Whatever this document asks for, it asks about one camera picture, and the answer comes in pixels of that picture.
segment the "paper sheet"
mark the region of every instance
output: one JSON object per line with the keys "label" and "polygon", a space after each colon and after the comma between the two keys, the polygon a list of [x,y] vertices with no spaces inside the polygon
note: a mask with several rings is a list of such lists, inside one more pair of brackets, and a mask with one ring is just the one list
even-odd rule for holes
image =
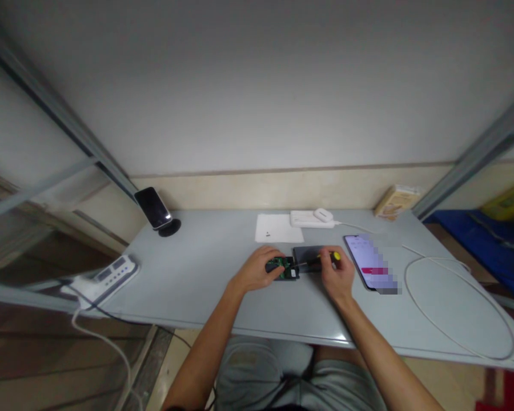
{"label": "paper sheet", "polygon": [[289,214],[259,214],[255,228],[257,243],[302,243],[303,231],[292,227]]}

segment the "white desk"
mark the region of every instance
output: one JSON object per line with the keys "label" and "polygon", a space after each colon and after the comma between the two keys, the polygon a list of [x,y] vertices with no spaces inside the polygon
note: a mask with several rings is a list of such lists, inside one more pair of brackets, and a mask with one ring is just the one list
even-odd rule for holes
{"label": "white desk", "polygon": [[[173,237],[161,238],[144,227],[126,253],[142,266],[141,272],[104,308],[125,319],[171,327],[200,328],[219,301],[223,290],[246,258],[260,244],[254,241],[259,213],[288,211],[181,211],[182,221]],[[375,245],[402,283],[401,295],[367,291],[359,276],[353,295],[377,329],[402,355],[450,360],[514,369],[514,361],[500,363],[474,356],[436,329],[409,297],[403,275],[417,255],[399,247],[405,244],[427,256],[451,257],[449,252],[412,214],[391,223],[375,219],[367,210],[336,210],[336,220],[354,223],[388,235]],[[343,235],[358,229],[303,229],[303,244],[273,244],[286,254],[300,245],[336,244],[346,248]],[[477,284],[458,264],[444,262]],[[443,330],[475,351],[493,357],[511,348],[506,326],[484,298],[453,273],[431,261],[411,269],[416,299]],[[508,317],[514,332],[514,321]],[[347,328],[328,300],[319,275],[301,274],[296,282],[276,281],[246,295],[234,333],[296,340],[313,344],[354,346]]]}

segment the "charging cable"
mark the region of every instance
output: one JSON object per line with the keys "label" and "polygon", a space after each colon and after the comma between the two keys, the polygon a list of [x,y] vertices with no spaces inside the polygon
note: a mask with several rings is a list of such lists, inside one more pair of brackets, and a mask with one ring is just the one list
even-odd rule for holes
{"label": "charging cable", "polygon": [[[364,227],[361,227],[359,225],[355,225],[355,224],[348,224],[348,223],[343,223],[341,221],[336,221],[335,222],[335,225],[346,225],[348,227],[354,227],[354,228],[357,228],[357,229],[360,229],[360,230],[363,230],[365,232],[368,232],[370,234],[379,234],[377,232],[374,232],[374,231],[371,231],[371,230],[368,230]],[[443,335],[445,335],[447,338],[449,338],[451,341],[453,341],[455,344],[457,344],[459,347],[465,349],[466,351],[468,351],[469,353],[472,353],[474,354],[475,356],[478,356],[480,358],[483,358],[485,360],[492,360],[492,361],[512,361],[512,359],[514,358],[514,331],[512,330],[512,328],[510,327],[510,325],[508,324],[508,321],[505,317],[505,314],[503,314],[503,312],[501,311],[501,309],[496,305],[494,304],[492,301],[491,301],[491,297],[487,294],[486,291],[484,291],[482,288],[479,288],[477,285],[475,285],[474,283],[468,281],[465,277],[463,277],[460,273],[456,272],[455,270],[451,269],[450,267],[442,264],[439,262],[440,261],[454,261],[456,263],[459,263],[460,265],[462,265],[469,273],[472,272],[472,270],[470,269],[469,266],[467,266],[464,262],[462,261],[459,261],[457,259],[453,259],[453,258],[446,258],[446,257],[428,257],[422,253],[420,253],[419,251],[417,250],[414,250],[413,248],[411,247],[408,247],[407,245],[404,245],[402,244],[401,245],[403,248],[405,248],[406,250],[408,251],[411,251],[417,255],[419,255],[421,258],[415,260],[415,261],[412,261],[410,262],[407,267],[405,268],[405,271],[404,271],[404,283],[405,283],[405,288],[407,289],[407,292],[411,298],[411,300],[415,303],[415,306],[417,307],[417,309],[427,318],[428,321],[430,321],[430,323],[436,327],[436,329],[438,331],[440,331]],[[415,299],[415,296],[413,295],[413,292],[412,292],[412,289],[411,287],[409,286],[410,282],[408,281],[408,278],[409,278],[409,273],[410,273],[410,270],[409,268],[412,267],[413,265],[415,265],[416,263],[419,263],[421,261],[424,261],[424,260],[429,260],[429,261],[432,261],[433,263],[435,263],[436,265],[439,265],[440,267],[443,267],[444,269],[448,270],[448,271],[451,271],[453,274],[455,274],[457,277],[459,277],[461,280],[463,280],[465,283],[467,283],[468,285],[470,285],[470,287],[472,287],[474,290],[476,290],[482,297],[484,297],[484,299],[494,308],[494,310],[499,314],[499,316],[501,317],[502,321],[504,322],[504,324],[507,326],[507,329],[508,329],[508,333],[510,335],[510,340],[511,340],[511,348],[510,348],[510,351],[507,355],[501,357],[501,358],[498,358],[498,357],[491,357],[491,356],[488,356],[488,355],[485,355],[485,354],[482,354],[482,353],[479,353],[475,350],[473,350],[472,348],[464,345],[463,343],[457,341],[455,338],[453,338],[452,336],[450,336],[446,331],[442,330],[442,328],[436,324],[436,322],[431,319],[427,314],[426,312],[423,310],[423,308],[420,306],[419,302]]]}
{"label": "charging cable", "polygon": [[[62,285],[68,287],[69,289],[71,289],[72,291],[74,291],[82,300],[84,300],[85,302],[87,302],[91,308],[94,308],[96,309],[97,311],[99,311],[101,314],[105,315],[106,317],[110,318],[110,319],[113,319],[113,320],[116,320],[116,321],[120,321],[122,323],[126,323],[126,324],[131,324],[131,325],[150,325],[150,324],[145,324],[145,323],[136,323],[134,321],[128,321],[128,320],[124,320],[120,317],[116,317],[114,315],[112,315],[110,312],[102,309],[101,307],[99,307],[94,301],[91,301],[89,298],[87,298],[84,294],[82,294],[80,291],[78,291],[76,288],[72,287],[68,281],[64,281],[64,280],[60,280],[59,281]],[[129,387],[130,389],[130,393],[133,394],[133,396],[137,399],[137,402],[139,403],[139,410],[140,411],[143,411],[143,402],[141,400],[141,397],[131,388],[132,387],[132,381],[131,381],[131,367],[129,365],[129,361],[127,360],[127,357],[126,355],[123,353],[123,351],[121,350],[121,348],[119,346],[117,346],[116,344],[114,344],[112,341],[110,341],[107,337],[105,336],[102,336],[100,334],[97,334],[97,333],[94,333],[92,331],[89,331],[85,328],[82,328],[80,325],[77,324],[76,322],[76,319],[78,317],[78,315],[80,314],[80,311],[81,308],[78,308],[75,312],[74,312],[74,315],[73,315],[73,318],[71,320],[71,324],[73,325],[73,327],[85,334],[88,334],[88,335],[91,335],[91,336],[94,336],[94,337],[97,337],[99,338],[100,340],[104,341],[106,344],[109,344],[112,348],[114,348],[114,350],[116,352],[118,352],[118,354],[120,354],[120,356],[122,357],[122,360],[124,361],[124,364],[126,364],[126,369],[127,369],[127,386]],[[187,340],[185,340],[183,337],[180,337],[178,336],[177,334],[175,334],[174,332],[168,330],[167,328],[164,328],[162,327],[161,325],[156,325],[159,329],[161,329],[162,331],[170,334],[172,337],[175,337],[177,338],[178,340],[180,340],[184,345],[186,345],[188,347],[188,349],[192,349],[192,345],[190,345]],[[211,410],[211,408],[214,406],[215,404],[215,401],[217,400],[217,390],[215,389],[214,386],[211,387],[211,390],[213,391],[213,401],[211,402],[210,406],[206,409],[206,411],[209,411]]]}
{"label": "charging cable", "polygon": [[70,320],[70,323],[73,325],[73,327],[75,329],[77,329],[78,331],[80,332],[83,332],[84,334],[88,334],[90,336],[93,336],[93,337],[96,337],[96,338],[99,338],[101,341],[103,341],[104,343],[106,344],[109,344],[109,346],[111,346],[121,357],[122,357],[122,360],[124,361],[124,364],[126,366],[126,371],[127,371],[127,381],[126,381],[126,388],[129,390],[129,392],[137,399],[137,402],[139,403],[139,411],[144,411],[143,410],[143,401],[141,400],[141,397],[139,396],[138,393],[136,393],[133,388],[132,388],[132,383],[133,381],[131,380],[131,367],[130,367],[130,362],[129,360],[127,359],[126,355],[124,354],[124,351],[121,350],[121,348],[119,346],[117,346],[116,344],[114,344],[111,340],[109,340],[107,337],[105,336],[102,336],[101,334],[97,334],[93,331],[89,331],[88,329],[85,329],[84,327],[81,327],[80,325],[77,324],[76,322],[76,319],[78,318],[78,315],[80,314],[80,311],[82,311],[82,308],[78,307],[76,309],[76,311],[74,312],[74,315],[73,315],[73,318],[72,320]]}

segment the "white cable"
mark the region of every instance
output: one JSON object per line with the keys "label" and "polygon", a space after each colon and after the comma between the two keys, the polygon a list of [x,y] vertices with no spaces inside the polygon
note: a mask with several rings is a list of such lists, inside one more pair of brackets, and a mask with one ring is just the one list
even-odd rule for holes
{"label": "white cable", "polygon": [[[336,224],[341,224],[341,225],[347,225],[349,227],[355,227],[355,228],[358,228],[358,229],[361,229],[363,231],[366,231],[368,233],[371,233],[371,234],[378,234],[376,232],[373,232],[373,231],[370,231],[364,227],[360,227],[359,225],[354,225],[354,224],[347,224],[347,223],[342,223],[340,221],[336,221],[335,222]],[[456,260],[456,259],[452,259],[452,258],[445,258],[445,257],[428,257],[424,254],[421,254],[419,251],[416,251],[414,250],[413,248],[411,247],[408,247],[407,245],[404,245],[402,244],[401,245],[403,248],[405,248],[406,250],[408,251],[411,251],[411,252],[414,252],[416,253],[417,255],[421,256],[421,258],[415,260],[415,261],[412,261],[410,262],[407,267],[405,268],[405,271],[404,271],[404,283],[405,283],[405,287],[407,288],[407,292],[409,294],[409,296],[411,297],[411,300],[413,300],[413,302],[415,303],[415,306],[417,307],[417,309],[421,312],[421,314],[423,314],[428,321],[430,321],[430,323],[436,327],[436,329],[438,331],[440,331],[443,335],[445,335],[447,338],[449,338],[451,341],[453,341],[455,344],[457,344],[459,347],[469,351],[470,353],[474,354],[475,356],[478,356],[480,358],[483,358],[485,360],[493,360],[493,361],[511,361],[513,358],[514,358],[514,331],[512,331],[512,328],[510,327],[510,325],[508,324],[508,321],[507,319],[505,318],[504,314],[502,313],[501,309],[499,307],[497,307],[497,305],[495,305],[491,299],[490,299],[490,296],[487,294],[486,291],[483,291],[483,289],[480,289],[478,288],[477,285],[471,283],[470,281],[468,281],[465,277],[463,277],[461,274],[459,274],[458,272],[456,272],[455,270],[447,267],[446,265],[442,264],[442,263],[439,263],[437,260],[445,260],[445,261],[454,261],[456,263],[459,263],[460,265],[462,265],[469,273],[472,272],[472,270],[470,269],[469,266],[467,266],[464,262],[462,261],[459,261],[459,260]],[[408,271],[409,271],[409,268],[414,265],[415,263],[418,263],[420,261],[423,261],[423,260],[429,260],[429,261],[432,261],[433,263],[445,268],[446,270],[448,271],[451,271],[453,274],[455,274],[457,277],[459,277],[461,280],[463,280],[465,283],[467,283],[468,285],[470,285],[474,290],[476,290],[482,297],[484,297],[484,299],[495,309],[495,311],[499,314],[499,316],[501,317],[502,321],[504,322],[504,324],[507,326],[507,329],[508,329],[508,333],[510,335],[510,339],[511,339],[511,343],[512,343],[512,347],[510,349],[510,352],[504,356],[504,357],[501,357],[501,358],[498,358],[498,357],[490,357],[490,356],[487,356],[485,354],[481,354],[475,350],[473,350],[472,348],[458,342],[457,340],[455,340],[453,337],[451,337],[447,332],[445,332],[444,330],[442,330],[440,328],[439,325],[437,325],[433,319],[431,319],[426,313],[425,311],[422,309],[422,307],[419,305],[419,303],[417,302],[417,300],[415,299],[414,295],[413,295],[413,292],[411,291],[411,287],[409,286],[409,282],[408,282]]]}
{"label": "white cable", "polygon": [[139,397],[139,394],[136,393],[135,391],[133,391],[133,389],[131,388],[131,383],[132,383],[132,380],[131,380],[131,367],[130,367],[129,360],[127,359],[126,355],[124,354],[124,351],[122,351],[119,346],[114,344],[107,337],[102,336],[101,334],[94,333],[93,331],[89,331],[88,329],[82,328],[80,325],[78,325],[76,323],[76,318],[78,318],[78,315],[80,314],[81,310],[82,309],[80,307],[77,308],[77,310],[74,312],[73,319],[70,321],[70,323],[78,331],[83,332],[84,334],[88,334],[88,335],[93,336],[93,337],[97,337],[100,340],[104,341],[106,344],[109,344],[112,348],[114,348],[114,350],[118,354],[120,354],[120,356],[122,357],[122,360],[124,360],[124,364],[126,365],[126,370],[127,370],[126,386],[127,386],[128,390],[129,390],[129,392],[137,399],[137,402],[139,403],[139,410],[140,411],[144,411],[143,410],[143,401],[141,400],[141,397]]}

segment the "phone screen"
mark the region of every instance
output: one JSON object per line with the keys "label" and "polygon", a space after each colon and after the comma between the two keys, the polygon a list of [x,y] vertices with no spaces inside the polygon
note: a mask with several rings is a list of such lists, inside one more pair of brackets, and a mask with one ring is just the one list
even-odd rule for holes
{"label": "phone screen", "polygon": [[379,292],[398,290],[396,276],[389,272],[382,255],[377,252],[371,239],[362,236],[345,236],[344,242],[368,289]]}
{"label": "phone screen", "polygon": [[170,212],[153,187],[136,192],[135,200],[153,228],[159,228],[171,221]]}

